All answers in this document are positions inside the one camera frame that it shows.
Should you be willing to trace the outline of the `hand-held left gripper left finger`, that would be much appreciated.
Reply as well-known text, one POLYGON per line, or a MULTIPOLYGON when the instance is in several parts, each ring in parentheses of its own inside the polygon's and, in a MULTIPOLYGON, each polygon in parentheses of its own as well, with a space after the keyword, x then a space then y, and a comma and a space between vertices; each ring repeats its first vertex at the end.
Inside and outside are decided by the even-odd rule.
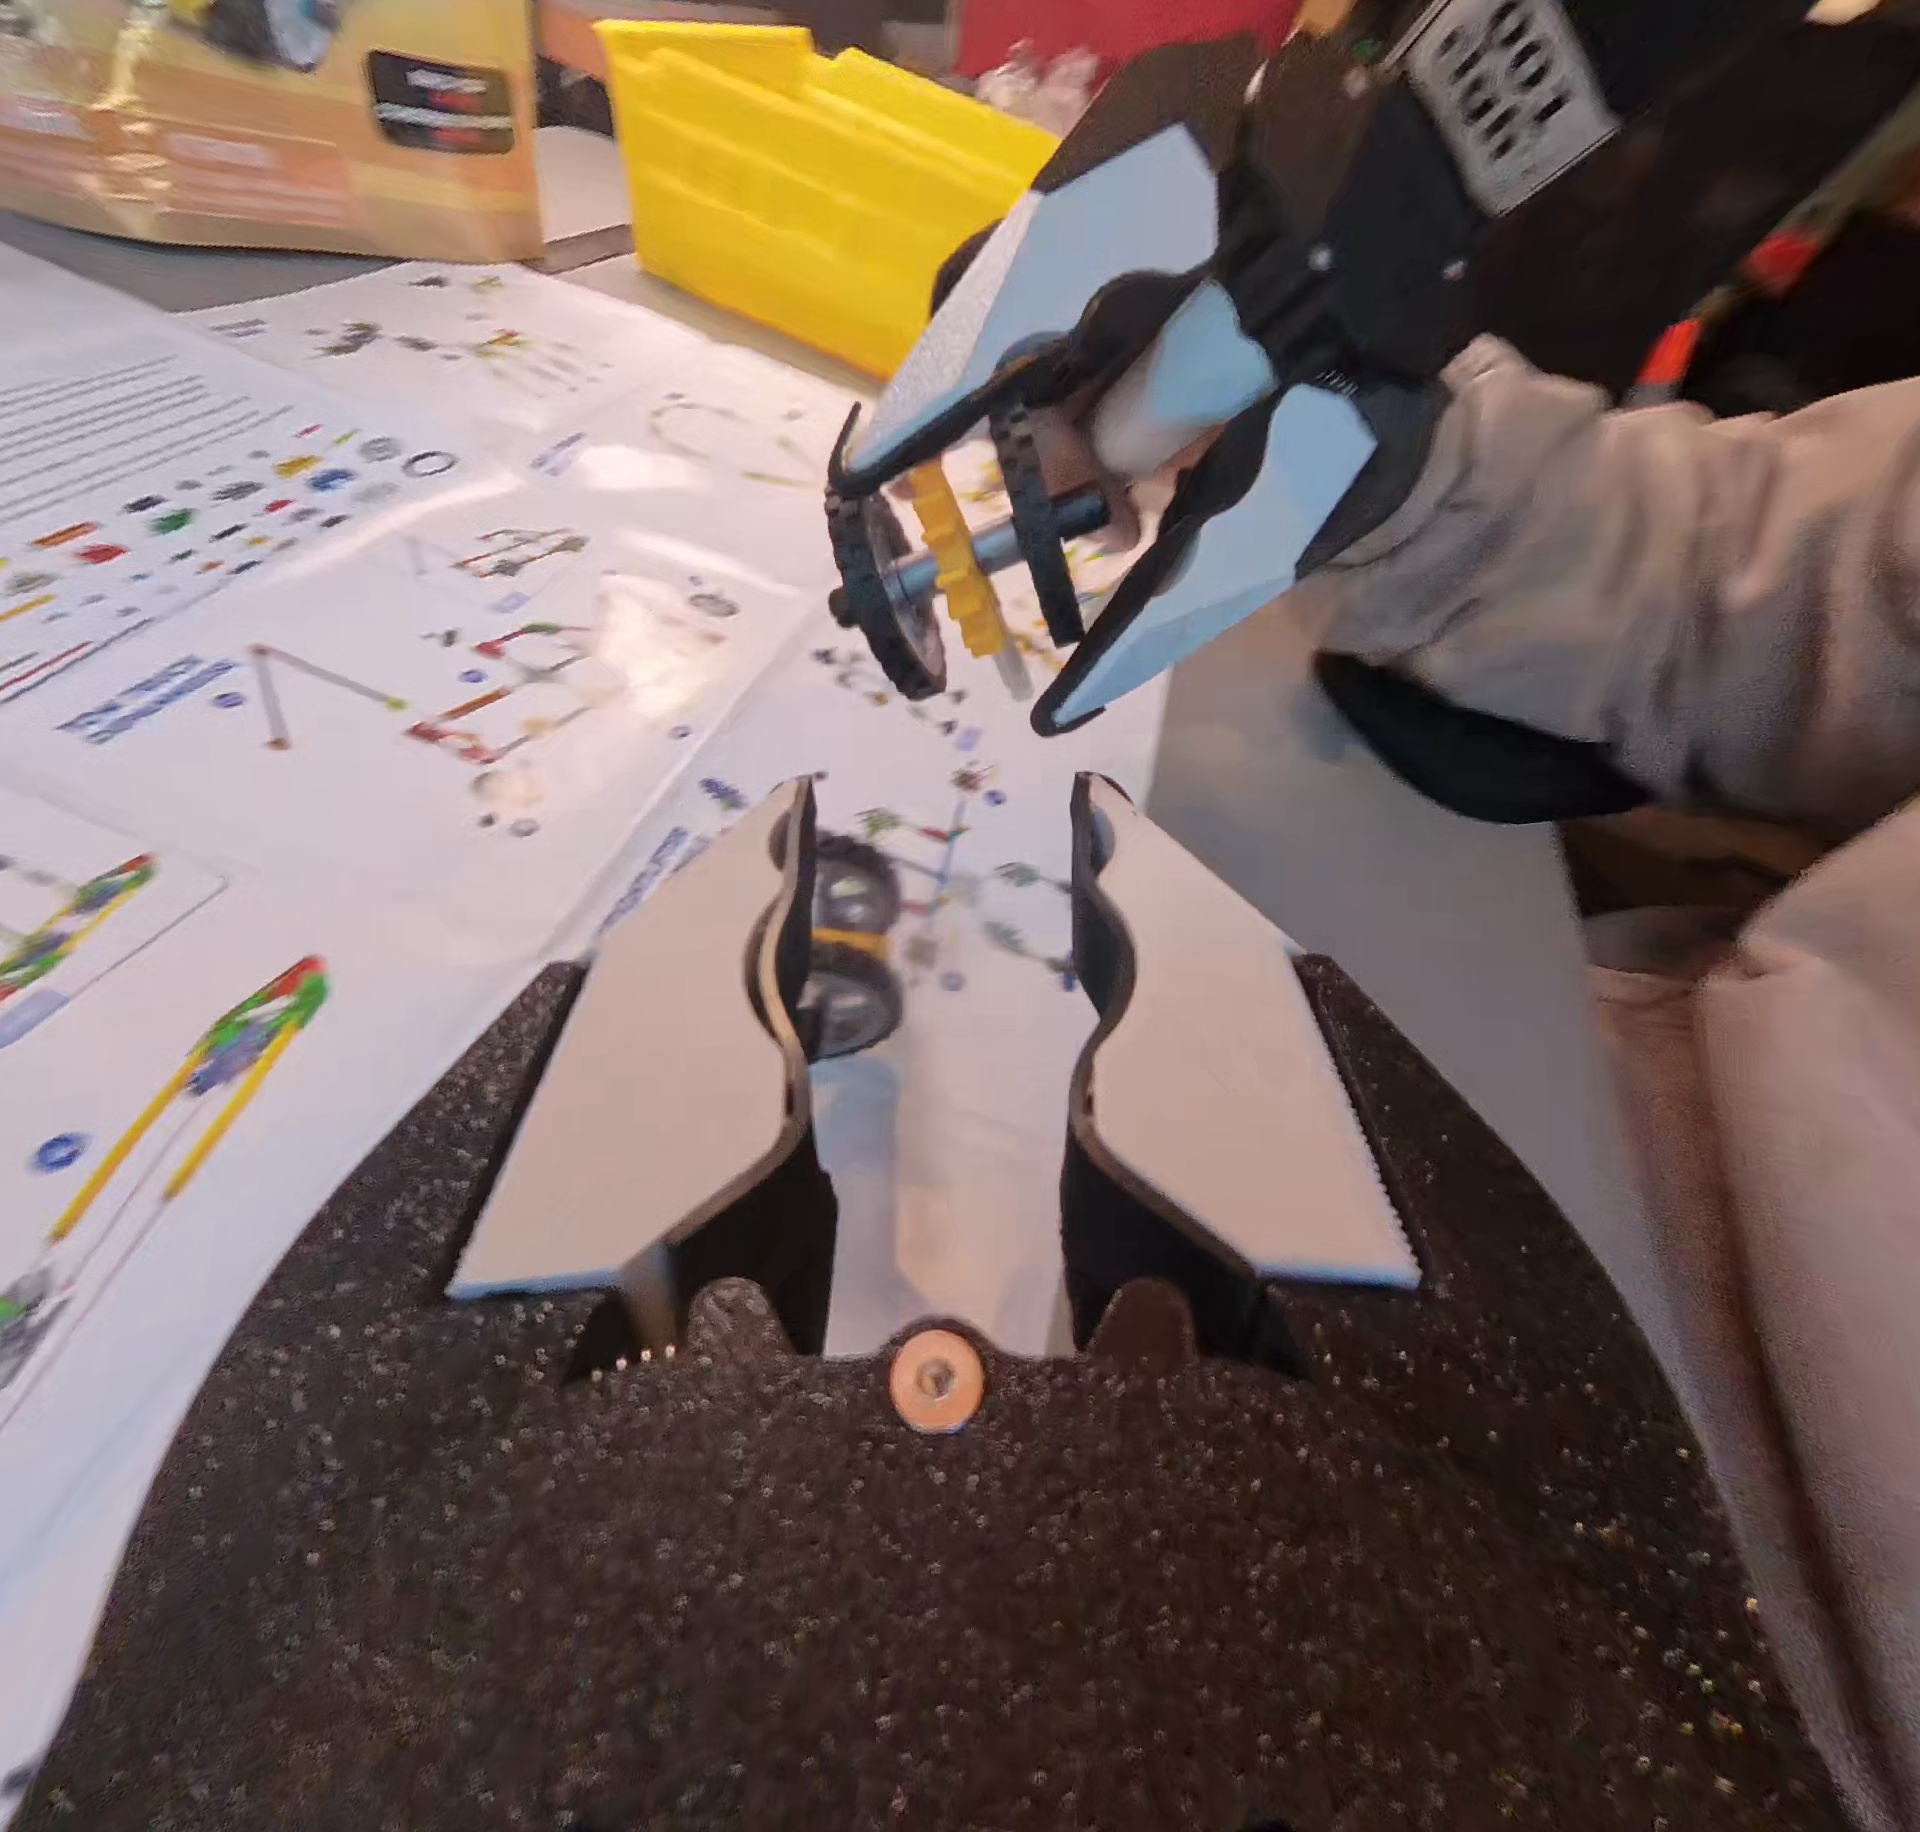
POLYGON ((810 779, 607 923, 449 1281, 664 1302, 671 1251, 810 1129, 810 779))

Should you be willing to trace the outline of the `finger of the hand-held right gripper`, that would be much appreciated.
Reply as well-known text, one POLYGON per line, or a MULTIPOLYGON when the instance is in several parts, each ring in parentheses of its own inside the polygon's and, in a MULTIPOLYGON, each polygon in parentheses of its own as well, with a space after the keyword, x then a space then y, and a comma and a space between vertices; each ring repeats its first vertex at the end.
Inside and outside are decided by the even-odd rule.
POLYGON ((1033 405, 1097 296, 1184 279, 1213 257, 1217 182, 1188 122, 1014 203, 962 270, 877 407, 852 418, 830 495, 877 495, 1010 405, 1033 405))
POLYGON ((1067 736, 1277 600, 1379 453, 1360 403, 1292 386, 1251 405, 1175 483, 1158 537, 1029 715, 1067 736))

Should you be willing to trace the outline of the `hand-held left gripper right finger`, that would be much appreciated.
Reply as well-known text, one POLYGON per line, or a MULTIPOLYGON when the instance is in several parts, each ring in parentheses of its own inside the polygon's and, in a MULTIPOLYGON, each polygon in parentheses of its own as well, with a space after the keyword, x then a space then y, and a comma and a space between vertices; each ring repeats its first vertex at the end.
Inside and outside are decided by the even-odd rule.
POLYGON ((1074 967, 1095 1012, 1069 1132, 1123 1195, 1258 1281, 1424 1281, 1306 951, 1104 774, 1069 798, 1074 967))

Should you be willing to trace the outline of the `toy wheel pair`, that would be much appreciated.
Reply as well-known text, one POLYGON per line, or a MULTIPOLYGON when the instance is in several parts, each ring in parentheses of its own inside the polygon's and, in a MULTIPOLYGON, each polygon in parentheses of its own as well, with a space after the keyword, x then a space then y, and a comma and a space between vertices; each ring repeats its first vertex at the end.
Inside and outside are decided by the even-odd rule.
POLYGON ((894 932, 905 913, 901 874, 877 845, 819 829, 807 945, 781 943, 781 990, 810 1066, 884 1045, 905 1019, 894 932))
POLYGON ((948 447, 909 472, 881 476, 870 494, 855 492, 846 462, 859 423, 861 407, 853 405, 828 468, 826 519, 838 572, 831 620, 867 642, 909 702, 948 692, 945 629, 970 655, 992 662, 1007 692, 1032 698, 1033 678, 996 581, 1025 574, 1049 642, 1077 646, 1086 624, 1067 546, 1110 525, 1109 494, 1099 483, 1054 494, 1032 414, 1010 405, 988 418, 1005 515, 974 525, 948 476, 948 447))

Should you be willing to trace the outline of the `person's right forearm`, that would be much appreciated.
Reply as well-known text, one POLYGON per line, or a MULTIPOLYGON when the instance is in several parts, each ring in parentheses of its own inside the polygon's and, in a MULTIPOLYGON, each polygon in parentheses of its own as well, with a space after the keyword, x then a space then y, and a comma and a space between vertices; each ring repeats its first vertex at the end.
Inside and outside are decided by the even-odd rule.
POLYGON ((1596 747, 1657 804, 1848 841, 1918 789, 1918 379, 1622 410, 1494 337, 1410 495, 1306 591, 1332 648, 1596 747))

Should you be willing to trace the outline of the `person's right hand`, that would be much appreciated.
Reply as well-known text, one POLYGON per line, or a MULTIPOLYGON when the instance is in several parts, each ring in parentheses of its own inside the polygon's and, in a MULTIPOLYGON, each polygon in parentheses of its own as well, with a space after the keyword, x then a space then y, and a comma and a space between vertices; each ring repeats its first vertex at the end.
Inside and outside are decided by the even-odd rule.
POLYGON ((1095 539, 1117 551, 1137 548, 1144 527, 1164 513, 1176 476, 1212 441, 1119 388, 1095 405, 1044 410, 1032 427, 1049 495, 1101 492, 1106 524, 1095 539))

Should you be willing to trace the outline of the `clear plastic wrap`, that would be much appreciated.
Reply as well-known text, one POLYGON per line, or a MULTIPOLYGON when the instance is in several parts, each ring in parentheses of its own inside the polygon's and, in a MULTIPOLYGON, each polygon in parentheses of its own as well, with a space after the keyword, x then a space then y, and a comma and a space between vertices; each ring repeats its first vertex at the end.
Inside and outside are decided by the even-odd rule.
POLYGON ((999 112, 1066 136, 1092 106, 1101 83, 1097 54, 1069 48, 1044 59, 1029 41, 1021 41, 1004 65, 982 74, 974 97, 999 112))

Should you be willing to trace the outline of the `stack of yellow plastic bins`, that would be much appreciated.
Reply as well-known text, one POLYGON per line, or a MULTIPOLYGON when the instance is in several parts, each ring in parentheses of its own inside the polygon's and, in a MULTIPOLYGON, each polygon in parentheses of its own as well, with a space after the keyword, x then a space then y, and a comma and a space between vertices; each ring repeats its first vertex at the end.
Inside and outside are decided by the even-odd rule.
POLYGON ((602 19, 636 259, 877 379, 1060 138, 796 26, 602 19))

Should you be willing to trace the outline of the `dark cloth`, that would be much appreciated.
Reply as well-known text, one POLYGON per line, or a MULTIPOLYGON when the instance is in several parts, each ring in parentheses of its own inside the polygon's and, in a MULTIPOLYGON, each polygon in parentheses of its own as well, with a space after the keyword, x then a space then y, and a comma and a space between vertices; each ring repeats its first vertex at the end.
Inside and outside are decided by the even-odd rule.
POLYGON ((1640 810, 1650 799, 1601 747, 1460 708, 1393 669, 1319 651, 1315 678, 1390 774, 1465 819, 1564 826, 1640 810))

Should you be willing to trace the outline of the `white printed instruction sheet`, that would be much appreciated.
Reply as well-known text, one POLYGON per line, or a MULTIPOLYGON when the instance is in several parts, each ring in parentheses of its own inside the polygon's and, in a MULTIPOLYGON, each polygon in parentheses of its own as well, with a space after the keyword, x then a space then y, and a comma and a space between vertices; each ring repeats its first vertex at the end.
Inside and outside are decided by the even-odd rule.
POLYGON ((1066 741, 826 614, 849 394, 520 268, 169 315, 4 253, 4 1821, 214 1357, 540 973, 783 780, 901 870, 834 1352, 1066 1348, 1066 741))

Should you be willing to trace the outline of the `orange traffic cone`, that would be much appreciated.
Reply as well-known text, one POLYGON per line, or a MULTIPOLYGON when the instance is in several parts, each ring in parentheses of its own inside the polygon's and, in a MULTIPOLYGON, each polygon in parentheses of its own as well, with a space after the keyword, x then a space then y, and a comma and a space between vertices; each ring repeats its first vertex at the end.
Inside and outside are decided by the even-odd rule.
POLYGON ((1708 338, 1744 309, 1786 300, 1865 211, 1858 200, 1842 195, 1812 195, 1797 206, 1773 232, 1750 247, 1690 313, 1659 335, 1630 393, 1622 394, 1622 405, 1674 403, 1708 338))

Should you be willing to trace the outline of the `construction toy kit box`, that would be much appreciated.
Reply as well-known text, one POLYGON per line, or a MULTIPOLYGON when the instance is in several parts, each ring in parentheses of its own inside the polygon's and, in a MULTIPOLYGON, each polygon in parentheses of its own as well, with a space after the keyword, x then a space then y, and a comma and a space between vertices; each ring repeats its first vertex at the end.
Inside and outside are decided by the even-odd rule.
POLYGON ((4 208, 181 247, 540 255, 534 0, 4 0, 4 208))

